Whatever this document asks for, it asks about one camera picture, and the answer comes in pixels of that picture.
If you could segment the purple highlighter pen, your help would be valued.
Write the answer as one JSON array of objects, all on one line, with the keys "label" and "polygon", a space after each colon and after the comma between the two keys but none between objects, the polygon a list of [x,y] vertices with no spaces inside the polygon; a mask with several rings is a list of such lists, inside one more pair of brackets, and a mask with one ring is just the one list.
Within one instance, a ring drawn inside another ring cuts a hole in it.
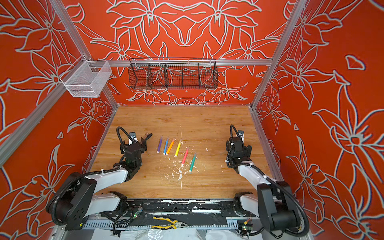
[{"label": "purple highlighter pen", "polygon": [[160,137],[159,139],[159,144],[158,144],[158,147],[157,147],[157,153],[159,154],[161,152],[161,147],[162,147],[162,143],[163,143],[163,136]]}]

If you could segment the blue highlighter pen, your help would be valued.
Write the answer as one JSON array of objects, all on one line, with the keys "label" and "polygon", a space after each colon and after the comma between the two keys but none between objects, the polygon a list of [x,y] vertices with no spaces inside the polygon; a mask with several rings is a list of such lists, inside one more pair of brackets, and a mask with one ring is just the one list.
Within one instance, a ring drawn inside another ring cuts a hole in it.
[{"label": "blue highlighter pen", "polygon": [[164,151],[163,151],[163,155],[166,155],[166,154],[167,154],[168,145],[169,145],[169,137],[167,137],[167,139],[166,139],[165,146],[164,146]]}]

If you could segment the orange highlighter pen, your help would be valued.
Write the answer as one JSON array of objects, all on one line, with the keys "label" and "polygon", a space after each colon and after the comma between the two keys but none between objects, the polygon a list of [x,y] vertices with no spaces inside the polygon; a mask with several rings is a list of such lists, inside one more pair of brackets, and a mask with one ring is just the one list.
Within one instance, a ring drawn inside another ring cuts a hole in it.
[{"label": "orange highlighter pen", "polygon": [[168,149],[167,149],[167,151],[166,151],[166,155],[169,155],[169,154],[170,154],[171,149],[172,149],[172,147],[173,147],[173,145],[174,145],[175,140],[176,140],[176,139],[173,138],[172,141],[170,142],[170,144],[169,144],[169,146],[168,146]]}]

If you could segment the yellow highlighter pen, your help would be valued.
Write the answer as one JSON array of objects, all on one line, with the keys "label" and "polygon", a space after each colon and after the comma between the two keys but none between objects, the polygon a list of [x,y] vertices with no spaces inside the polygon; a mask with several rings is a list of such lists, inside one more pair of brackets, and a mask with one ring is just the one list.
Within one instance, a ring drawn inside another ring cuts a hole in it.
[{"label": "yellow highlighter pen", "polygon": [[178,142],[177,148],[176,148],[175,157],[177,157],[179,155],[181,144],[182,144],[182,140],[180,139]]}]

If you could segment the pink highlighter pen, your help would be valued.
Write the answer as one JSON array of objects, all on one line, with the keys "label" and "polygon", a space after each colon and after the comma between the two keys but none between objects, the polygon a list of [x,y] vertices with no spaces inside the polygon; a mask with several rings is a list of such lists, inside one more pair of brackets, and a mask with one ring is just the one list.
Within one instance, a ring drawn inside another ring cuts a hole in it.
[{"label": "pink highlighter pen", "polygon": [[188,154],[189,154],[189,147],[186,148],[186,151],[185,151],[185,154],[184,154],[184,157],[183,157],[183,160],[182,160],[182,166],[184,166],[186,160],[187,160],[187,157],[188,157]]}]

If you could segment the green highlighter pen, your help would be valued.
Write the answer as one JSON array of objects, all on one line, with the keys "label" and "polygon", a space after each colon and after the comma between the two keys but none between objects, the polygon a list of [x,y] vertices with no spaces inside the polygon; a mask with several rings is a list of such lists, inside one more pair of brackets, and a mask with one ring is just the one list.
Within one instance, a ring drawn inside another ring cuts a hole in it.
[{"label": "green highlighter pen", "polygon": [[191,161],[191,164],[190,164],[190,169],[189,169],[189,172],[191,173],[194,169],[194,165],[195,165],[195,162],[196,162],[196,158],[197,158],[197,153],[195,152],[194,153],[194,156],[193,156],[193,159]]}]

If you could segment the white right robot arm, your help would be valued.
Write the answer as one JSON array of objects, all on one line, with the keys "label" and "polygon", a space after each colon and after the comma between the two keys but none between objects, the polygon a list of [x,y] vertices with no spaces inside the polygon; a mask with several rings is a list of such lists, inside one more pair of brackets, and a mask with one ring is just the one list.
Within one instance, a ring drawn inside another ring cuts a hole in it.
[{"label": "white right robot arm", "polygon": [[256,196],[244,192],[235,197],[237,208],[258,217],[262,225],[260,230],[240,230],[240,234],[254,236],[267,231],[273,235],[275,231],[281,231],[282,235],[306,236],[310,231],[309,218],[291,187],[284,181],[270,178],[254,164],[250,159],[252,146],[245,146],[244,133],[234,125],[230,125],[226,150],[227,167],[245,178],[257,191]]}]

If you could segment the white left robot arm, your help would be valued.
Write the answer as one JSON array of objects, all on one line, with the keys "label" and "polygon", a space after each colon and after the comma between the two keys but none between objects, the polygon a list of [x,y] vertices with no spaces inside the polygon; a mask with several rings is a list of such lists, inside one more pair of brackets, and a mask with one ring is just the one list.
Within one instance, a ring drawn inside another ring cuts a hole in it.
[{"label": "white left robot arm", "polygon": [[122,154],[112,169],[94,172],[72,173],[50,199],[46,211],[57,226],[66,230],[79,230],[88,216],[128,209],[126,196],[111,192],[98,192],[108,187],[130,181],[143,165],[142,154],[147,151],[147,141],[152,134],[138,140],[134,132],[116,128]]}]

